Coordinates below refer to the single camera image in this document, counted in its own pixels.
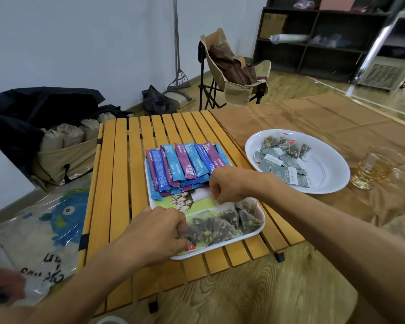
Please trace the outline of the person's left hand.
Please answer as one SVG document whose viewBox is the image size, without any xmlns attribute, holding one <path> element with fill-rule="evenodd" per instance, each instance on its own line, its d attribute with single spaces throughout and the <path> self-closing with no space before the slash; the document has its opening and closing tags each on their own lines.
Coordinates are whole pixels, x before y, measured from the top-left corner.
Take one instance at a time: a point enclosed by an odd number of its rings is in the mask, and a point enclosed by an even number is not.
<svg viewBox="0 0 405 324">
<path fill-rule="evenodd" d="M 129 266 L 142 268 L 155 265 L 183 250 L 170 250 L 173 239 L 175 208 L 146 208 L 132 219 L 124 233 L 114 242 Z"/>
</svg>

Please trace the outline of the person's right hand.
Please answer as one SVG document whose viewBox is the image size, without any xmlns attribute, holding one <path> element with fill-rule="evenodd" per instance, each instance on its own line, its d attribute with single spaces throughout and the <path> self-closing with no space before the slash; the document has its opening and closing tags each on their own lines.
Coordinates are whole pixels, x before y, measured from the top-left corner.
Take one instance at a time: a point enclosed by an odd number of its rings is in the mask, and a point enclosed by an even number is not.
<svg viewBox="0 0 405 324">
<path fill-rule="evenodd" d="M 248 197 L 259 198 L 264 185 L 268 183 L 265 173 L 226 165 L 216 168 L 211 175 L 222 175 L 230 184 L 231 203 L 237 203 Z"/>
</svg>

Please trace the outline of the single mesh tea bag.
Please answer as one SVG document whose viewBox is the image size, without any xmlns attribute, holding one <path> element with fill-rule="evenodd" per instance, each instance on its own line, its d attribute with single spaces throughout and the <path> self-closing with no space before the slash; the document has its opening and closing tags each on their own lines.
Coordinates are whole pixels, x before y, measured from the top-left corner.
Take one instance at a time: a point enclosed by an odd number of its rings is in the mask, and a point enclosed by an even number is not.
<svg viewBox="0 0 405 324">
<path fill-rule="evenodd" d="M 190 243 L 185 252 L 206 248 L 219 243 L 214 230 L 214 218 L 192 218 L 187 221 L 187 229 L 180 238 Z"/>
</svg>

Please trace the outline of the person's right forearm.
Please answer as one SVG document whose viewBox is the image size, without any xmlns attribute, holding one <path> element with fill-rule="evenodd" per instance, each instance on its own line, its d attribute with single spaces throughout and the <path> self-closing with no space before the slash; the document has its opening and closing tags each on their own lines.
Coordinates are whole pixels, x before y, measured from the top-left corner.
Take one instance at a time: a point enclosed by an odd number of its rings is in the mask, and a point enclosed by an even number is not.
<svg viewBox="0 0 405 324">
<path fill-rule="evenodd" d="M 312 244 L 387 321 L 405 324 L 405 240 L 259 173 L 257 197 Z"/>
</svg>

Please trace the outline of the person's left forearm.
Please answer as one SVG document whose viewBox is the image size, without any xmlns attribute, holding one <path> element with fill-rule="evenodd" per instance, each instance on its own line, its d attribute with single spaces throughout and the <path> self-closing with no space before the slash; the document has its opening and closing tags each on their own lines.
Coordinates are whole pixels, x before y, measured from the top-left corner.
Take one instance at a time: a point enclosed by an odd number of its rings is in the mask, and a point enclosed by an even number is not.
<svg viewBox="0 0 405 324">
<path fill-rule="evenodd" d="M 58 293 L 20 324 L 87 324 L 107 296 L 143 262 L 134 248 L 135 233 L 122 234 L 100 249 Z"/>
</svg>

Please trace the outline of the white printed rectangular tray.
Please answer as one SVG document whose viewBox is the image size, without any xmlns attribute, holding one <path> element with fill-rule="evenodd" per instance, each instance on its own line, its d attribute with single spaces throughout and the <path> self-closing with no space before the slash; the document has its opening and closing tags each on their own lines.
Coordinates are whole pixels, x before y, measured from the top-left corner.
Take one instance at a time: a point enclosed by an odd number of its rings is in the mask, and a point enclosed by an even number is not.
<svg viewBox="0 0 405 324">
<path fill-rule="evenodd" d="M 184 204 L 179 203 L 178 206 L 174 205 L 171 201 L 167 201 L 167 200 L 164 200 L 162 202 L 151 202 L 149 198 L 148 198 L 148 200 L 149 200 L 149 205 L 150 205 L 150 207 L 152 209 L 155 208 L 155 207 L 175 208 L 178 211 L 183 212 L 186 217 L 188 215 L 191 215 L 191 214 L 196 213 L 196 212 L 200 212 L 200 211 L 203 211 L 203 210 L 207 210 L 207 209 L 211 209 L 211 208 L 220 206 L 212 198 L 211 192 L 210 192 L 210 195 L 206 194 L 205 199 L 201 199 L 200 201 L 197 201 L 195 203 L 190 203 L 190 200 L 188 200 Z M 258 205 L 258 209 L 263 214 L 263 216 L 265 218 L 263 210 L 259 205 Z M 199 254 L 203 254 L 203 253 L 208 252 L 208 251 L 212 251 L 212 250 L 219 249 L 221 247 L 232 245 L 232 244 L 234 244 L 236 242 L 239 242 L 239 241 L 242 241 L 242 240 L 245 240 L 245 239 L 256 236 L 257 234 L 262 232 L 264 227 L 265 227 L 265 225 L 263 226 L 263 228 L 261 229 L 260 232 L 254 233 L 251 236 L 248 236 L 247 238 L 241 238 L 241 239 L 238 239 L 238 240 L 235 240 L 235 241 L 231 240 L 230 242 L 227 242 L 225 244 L 218 244 L 218 245 L 214 245 L 214 246 L 209 247 L 209 248 L 194 250 L 194 251 L 190 251 L 190 252 L 185 252 L 185 251 L 179 252 L 175 256 L 172 256 L 171 260 L 181 261 L 181 260 L 188 259 L 188 258 L 191 258 L 191 257 L 199 255 Z"/>
</svg>

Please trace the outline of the pile of pyramid tea bags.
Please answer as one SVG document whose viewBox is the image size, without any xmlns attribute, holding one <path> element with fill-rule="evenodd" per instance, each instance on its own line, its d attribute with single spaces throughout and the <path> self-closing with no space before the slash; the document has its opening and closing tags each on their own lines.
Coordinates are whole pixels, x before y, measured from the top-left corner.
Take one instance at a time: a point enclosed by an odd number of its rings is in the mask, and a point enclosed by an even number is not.
<svg viewBox="0 0 405 324">
<path fill-rule="evenodd" d="M 236 203 L 227 202 L 211 209 L 193 213 L 186 217 L 186 222 L 195 217 L 214 218 L 214 230 L 219 240 L 219 243 L 215 245 L 247 238 L 260 232 L 265 225 L 265 218 L 259 211 L 257 201 L 254 198 L 246 198 Z"/>
</svg>

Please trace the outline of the pile of blue purple stick packets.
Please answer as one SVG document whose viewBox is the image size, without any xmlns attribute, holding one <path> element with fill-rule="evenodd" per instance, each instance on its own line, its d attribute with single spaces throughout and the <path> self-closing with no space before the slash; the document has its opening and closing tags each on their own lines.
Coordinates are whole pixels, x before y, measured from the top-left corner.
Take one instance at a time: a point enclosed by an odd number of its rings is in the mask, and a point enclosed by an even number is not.
<svg viewBox="0 0 405 324">
<path fill-rule="evenodd" d="M 178 206 L 210 195 L 209 179 L 216 168 L 233 165 L 215 142 L 163 144 L 145 149 L 145 175 L 151 202 L 171 201 Z"/>
</svg>

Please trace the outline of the heap of grey tea sachets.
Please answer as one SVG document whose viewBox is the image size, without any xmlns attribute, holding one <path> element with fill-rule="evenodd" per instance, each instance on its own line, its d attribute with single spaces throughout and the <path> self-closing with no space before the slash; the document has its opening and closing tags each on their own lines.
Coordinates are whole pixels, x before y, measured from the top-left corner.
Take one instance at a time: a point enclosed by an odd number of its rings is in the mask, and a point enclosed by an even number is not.
<svg viewBox="0 0 405 324">
<path fill-rule="evenodd" d="M 309 171 L 279 146 L 256 150 L 253 159 L 261 172 L 275 174 L 288 185 L 314 188 Z"/>
</svg>

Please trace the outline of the pyramid flower tea bag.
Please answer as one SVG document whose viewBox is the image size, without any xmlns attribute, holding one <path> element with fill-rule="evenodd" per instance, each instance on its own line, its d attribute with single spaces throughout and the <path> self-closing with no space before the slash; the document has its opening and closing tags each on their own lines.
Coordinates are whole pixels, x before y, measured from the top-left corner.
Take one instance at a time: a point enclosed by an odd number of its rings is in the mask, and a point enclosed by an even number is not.
<svg viewBox="0 0 405 324">
<path fill-rule="evenodd" d="M 278 147 L 287 142 L 287 138 L 284 135 L 269 135 L 264 138 L 261 149 L 268 149 L 270 147 Z"/>
<path fill-rule="evenodd" d="M 296 139 L 286 141 L 280 145 L 280 148 L 291 157 L 303 161 L 307 161 L 310 158 L 313 150 L 307 143 Z"/>
</svg>

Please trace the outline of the wooden slat folding table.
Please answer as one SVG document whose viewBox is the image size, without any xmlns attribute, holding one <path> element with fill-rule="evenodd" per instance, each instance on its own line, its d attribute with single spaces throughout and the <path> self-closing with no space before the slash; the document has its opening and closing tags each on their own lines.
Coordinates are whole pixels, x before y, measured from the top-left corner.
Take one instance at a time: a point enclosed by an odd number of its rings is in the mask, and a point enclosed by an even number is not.
<svg viewBox="0 0 405 324">
<path fill-rule="evenodd" d="M 102 246 L 115 240 L 132 216 L 149 206 L 145 183 L 144 149 L 162 142 L 219 143 L 233 164 L 250 168 L 244 150 L 208 110 L 173 115 L 108 120 L 98 134 L 90 195 L 81 237 L 77 272 Z M 158 310 L 157 294 L 210 274 L 274 253 L 305 241 L 273 209 L 260 204 L 266 223 L 259 235 L 183 261 L 168 260 L 157 267 L 141 269 L 102 302 L 94 316 L 148 298 L 150 313 Z"/>
</svg>

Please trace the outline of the beige dustpan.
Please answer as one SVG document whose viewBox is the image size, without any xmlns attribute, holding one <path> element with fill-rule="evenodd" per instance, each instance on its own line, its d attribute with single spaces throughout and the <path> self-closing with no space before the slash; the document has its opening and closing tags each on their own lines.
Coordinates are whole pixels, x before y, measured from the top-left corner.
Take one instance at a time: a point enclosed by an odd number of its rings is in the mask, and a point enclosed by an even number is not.
<svg viewBox="0 0 405 324">
<path fill-rule="evenodd" d="M 164 95 L 177 109 L 182 109 L 195 101 L 194 98 L 190 97 L 187 93 L 182 91 L 166 91 Z"/>
</svg>

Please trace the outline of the beige folding camp chair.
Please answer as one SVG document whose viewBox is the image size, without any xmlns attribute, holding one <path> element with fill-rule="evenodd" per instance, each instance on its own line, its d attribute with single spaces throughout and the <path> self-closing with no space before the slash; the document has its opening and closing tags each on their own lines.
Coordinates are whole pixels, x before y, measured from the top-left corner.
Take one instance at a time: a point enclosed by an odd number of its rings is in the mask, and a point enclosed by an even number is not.
<svg viewBox="0 0 405 324">
<path fill-rule="evenodd" d="M 208 107 L 211 109 L 222 108 L 228 104 L 244 106 L 251 101 L 256 101 L 259 104 L 263 96 L 268 93 L 268 78 L 272 69 L 269 60 L 263 60 L 257 65 L 253 65 L 257 80 L 255 84 L 240 86 L 226 80 L 208 53 L 212 44 L 217 45 L 224 42 L 230 47 L 221 28 L 209 35 L 200 36 L 198 45 L 198 61 L 201 67 L 200 83 L 198 85 L 200 111 L 206 110 Z"/>
</svg>

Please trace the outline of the black plastic bag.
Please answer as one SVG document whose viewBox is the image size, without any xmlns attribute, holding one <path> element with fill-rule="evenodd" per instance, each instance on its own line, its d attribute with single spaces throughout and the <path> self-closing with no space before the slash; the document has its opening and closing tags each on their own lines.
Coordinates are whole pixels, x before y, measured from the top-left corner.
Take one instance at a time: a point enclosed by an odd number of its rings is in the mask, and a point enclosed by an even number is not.
<svg viewBox="0 0 405 324">
<path fill-rule="evenodd" d="M 159 92 L 154 86 L 142 90 L 143 106 L 146 116 L 177 113 L 171 100 Z"/>
</svg>

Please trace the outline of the white round plate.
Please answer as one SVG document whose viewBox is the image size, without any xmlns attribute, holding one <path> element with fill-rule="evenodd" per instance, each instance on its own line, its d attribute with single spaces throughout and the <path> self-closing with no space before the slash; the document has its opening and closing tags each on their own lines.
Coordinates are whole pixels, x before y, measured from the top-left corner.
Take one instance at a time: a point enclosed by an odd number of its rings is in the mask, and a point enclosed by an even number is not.
<svg viewBox="0 0 405 324">
<path fill-rule="evenodd" d="M 341 190 L 347 185 L 350 179 L 350 169 L 340 153 L 317 138 L 292 130 L 263 130 L 247 139 L 245 152 L 254 169 L 261 172 L 257 169 L 257 164 L 253 159 L 254 152 L 261 149 L 266 136 L 277 134 L 286 136 L 287 140 L 298 140 L 307 143 L 313 149 L 307 161 L 297 160 L 309 171 L 314 188 L 289 186 L 306 194 L 330 194 Z"/>
</svg>

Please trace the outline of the brown cloth bag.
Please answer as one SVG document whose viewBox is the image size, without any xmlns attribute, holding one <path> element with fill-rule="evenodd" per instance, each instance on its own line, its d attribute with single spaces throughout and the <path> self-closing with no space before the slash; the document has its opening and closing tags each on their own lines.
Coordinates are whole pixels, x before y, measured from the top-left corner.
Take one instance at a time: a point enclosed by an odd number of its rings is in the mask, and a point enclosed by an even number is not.
<svg viewBox="0 0 405 324">
<path fill-rule="evenodd" d="M 255 67 L 247 65 L 244 57 L 234 55 L 227 43 L 212 44 L 208 53 L 228 82 L 240 86 L 256 83 Z"/>
</svg>

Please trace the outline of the brown tablecloth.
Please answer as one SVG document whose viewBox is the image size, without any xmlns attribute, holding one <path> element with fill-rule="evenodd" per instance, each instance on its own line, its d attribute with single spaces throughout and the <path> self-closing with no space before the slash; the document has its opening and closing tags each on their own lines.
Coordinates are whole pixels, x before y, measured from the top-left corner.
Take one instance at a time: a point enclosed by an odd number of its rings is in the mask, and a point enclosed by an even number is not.
<svg viewBox="0 0 405 324">
<path fill-rule="evenodd" d="M 211 110 L 241 147 L 256 132 L 287 129 L 308 134 L 338 151 L 351 169 L 371 146 L 389 147 L 405 157 L 405 122 L 336 93 Z M 371 190 L 349 183 L 342 190 L 314 198 L 381 227 L 405 215 L 405 163 Z"/>
</svg>

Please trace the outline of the beige storage bag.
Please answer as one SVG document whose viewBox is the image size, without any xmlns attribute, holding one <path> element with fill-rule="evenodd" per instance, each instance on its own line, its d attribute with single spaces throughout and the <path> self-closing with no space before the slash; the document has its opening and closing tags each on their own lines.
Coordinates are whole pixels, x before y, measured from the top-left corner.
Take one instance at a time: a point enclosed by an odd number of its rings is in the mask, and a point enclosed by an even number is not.
<svg viewBox="0 0 405 324">
<path fill-rule="evenodd" d="M 51 191 L 88 173 L 93 168 L 97 140 L 54 152 L 38 151 L 32 161 L 30 179 L 44 191 Z"/>
</svg>

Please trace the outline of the clear bag with blue fish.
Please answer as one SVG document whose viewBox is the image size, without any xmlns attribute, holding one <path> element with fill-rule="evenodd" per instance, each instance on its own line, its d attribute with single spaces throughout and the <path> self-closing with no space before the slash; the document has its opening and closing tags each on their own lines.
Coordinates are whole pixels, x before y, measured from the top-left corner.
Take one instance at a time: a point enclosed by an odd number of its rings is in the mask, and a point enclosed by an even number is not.
<svg viewBox="0 0 405 324">
<path fill-rule="evenodd" d="M 26 279 L 26 298 L 3 305 L 35 305 L 75 273 L 88 197 L 88 189 L 52 193 L 0 223 L 0 268 Z"/>
</svg>

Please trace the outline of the grey broom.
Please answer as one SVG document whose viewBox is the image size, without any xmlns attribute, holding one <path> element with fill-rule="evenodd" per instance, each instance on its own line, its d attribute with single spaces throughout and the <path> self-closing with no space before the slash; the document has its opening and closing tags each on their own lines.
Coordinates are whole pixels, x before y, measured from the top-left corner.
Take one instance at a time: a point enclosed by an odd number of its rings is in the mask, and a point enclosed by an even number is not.
<svg viewBox="0 0 405 324">
<path fill-rule="evenodd" d="M 180 52 L 179 52 L 179 27 L 178 27 L 178 9 L 177 0 L 173 0 L 173 23 L 174 23 L 174 54 L 175 54 L 175 78 L 168 85 L 167 92 L 174 92 L 182 95 L 188 101 L 191 101 L 191 97 L 182 91 L 184 88 L 190 88 L 191 84 L 187 75 L 181 70 L 180 65 Z"/>
</svg>

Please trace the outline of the glass cup with tea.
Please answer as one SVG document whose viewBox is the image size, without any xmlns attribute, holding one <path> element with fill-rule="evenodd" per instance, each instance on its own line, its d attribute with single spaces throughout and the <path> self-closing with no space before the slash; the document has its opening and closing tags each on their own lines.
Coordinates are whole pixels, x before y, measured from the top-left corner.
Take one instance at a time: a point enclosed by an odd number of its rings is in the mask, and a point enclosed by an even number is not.
<svg viewBox="0 0 405 324">
<path fill-rule="evenodd" d="M 371 146 L 358 163 L 350 182 L 362 190 L 370 190 L 375 182 L 386 179 L 405 164 L 405 156 L 385 146 Z"/>
</svg>

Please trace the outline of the black shelf unit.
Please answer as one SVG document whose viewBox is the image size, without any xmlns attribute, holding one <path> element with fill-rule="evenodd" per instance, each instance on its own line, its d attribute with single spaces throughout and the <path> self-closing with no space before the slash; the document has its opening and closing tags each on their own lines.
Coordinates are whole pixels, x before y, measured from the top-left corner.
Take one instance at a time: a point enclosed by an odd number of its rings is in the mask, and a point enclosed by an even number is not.
<svg viewBox="0 0 405 324">
<path fill-rule="evenodd" d="M 394 0 L 355 0 L 350 11 L 319 10 L 321 0 L 267 0 L 264 13 L 287 14 L 282 34 L 341 34 L 344 47 L 305 43 L 272 44 L 257 37 L 253 62 L 269 60 L 273 70 L 350 82 L 381 31 Z"/>
</svg>

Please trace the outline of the sleeve of plastic cups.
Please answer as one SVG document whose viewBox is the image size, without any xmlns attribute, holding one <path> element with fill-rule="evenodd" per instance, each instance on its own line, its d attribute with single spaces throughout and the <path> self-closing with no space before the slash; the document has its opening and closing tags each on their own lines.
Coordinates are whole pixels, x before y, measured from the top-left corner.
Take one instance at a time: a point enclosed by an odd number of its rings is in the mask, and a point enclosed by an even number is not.
<svg viewBox="0 0 405 324">
<path fill-rule="evenodd" d="M 275 34 L 270 36 L 269 41 L 272 44 L 281 43 L 305 43 L 310 39 L 309 34 Z"/>
</svg>

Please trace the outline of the cardboard box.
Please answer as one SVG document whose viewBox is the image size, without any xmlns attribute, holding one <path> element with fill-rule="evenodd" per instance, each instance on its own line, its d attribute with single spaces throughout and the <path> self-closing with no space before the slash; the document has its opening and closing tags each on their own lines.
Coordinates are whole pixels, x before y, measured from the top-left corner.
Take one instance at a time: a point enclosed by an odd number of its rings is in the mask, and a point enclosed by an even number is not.
<svg viewBox="0 0 405 324">
<path fill-rule="evenodd" d="M 272 35 L 281 34 L 287 14 L 264 13 L 258 37 L 269 39 Z"/>
</svg>

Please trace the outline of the clear plastic bag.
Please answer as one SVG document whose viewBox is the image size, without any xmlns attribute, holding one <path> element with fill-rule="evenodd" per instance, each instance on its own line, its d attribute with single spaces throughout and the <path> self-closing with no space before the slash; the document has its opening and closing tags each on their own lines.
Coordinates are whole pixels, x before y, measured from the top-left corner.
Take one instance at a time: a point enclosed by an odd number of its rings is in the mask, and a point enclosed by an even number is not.
<svg viewBox="0 0 405 324">
<path fill-rule="evenodd" d="M 338 48 L 344 47 L 346 45 L 346 42 L 342 39 L 341 34 L 318 34 L 312 37 L 309 40 L 308 44 L 327 48 Z"/>
</svg>

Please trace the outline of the black fabric cover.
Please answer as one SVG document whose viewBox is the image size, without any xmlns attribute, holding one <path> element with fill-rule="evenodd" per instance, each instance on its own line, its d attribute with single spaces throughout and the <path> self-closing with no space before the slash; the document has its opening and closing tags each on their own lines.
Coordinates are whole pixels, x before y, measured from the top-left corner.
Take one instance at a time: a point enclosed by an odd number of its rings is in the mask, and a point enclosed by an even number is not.
<svg viewBox="0 0 405 324">
<path fill-rule="evenodd" d="M 60 124 L 79 125 L 110 112 L 127 118 L 133 112 L 111 104 L 95 89 L 31 87 L 0 92 L 0 150 L 26 176 L 40 150 L 43 129 Z"/>
</svg>

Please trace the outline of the white appliance with grille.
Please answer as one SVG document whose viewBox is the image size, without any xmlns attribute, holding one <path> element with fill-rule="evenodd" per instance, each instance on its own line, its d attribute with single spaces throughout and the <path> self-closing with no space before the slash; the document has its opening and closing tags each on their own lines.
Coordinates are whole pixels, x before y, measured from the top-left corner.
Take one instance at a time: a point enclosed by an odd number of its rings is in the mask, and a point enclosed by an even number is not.
<svg viewBox="0 0 405 324">
<path fill-rule="evenodd" d="M 362 86 L 397 90 L 405 82 L 405 17 L 384 27 L 354 78 Z"/>
</svg>

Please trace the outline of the pink box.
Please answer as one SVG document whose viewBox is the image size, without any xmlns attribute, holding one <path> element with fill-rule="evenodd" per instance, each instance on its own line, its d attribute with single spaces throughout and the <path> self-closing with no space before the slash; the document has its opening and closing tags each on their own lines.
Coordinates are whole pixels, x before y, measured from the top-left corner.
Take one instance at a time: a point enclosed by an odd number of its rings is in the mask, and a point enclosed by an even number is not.
<svg viewBox="0 0 405 324">
<path fill-rule="evenodd" d="M 350 11 L 355 0 L 321 0 L 319 10 Z"/>
</svg>

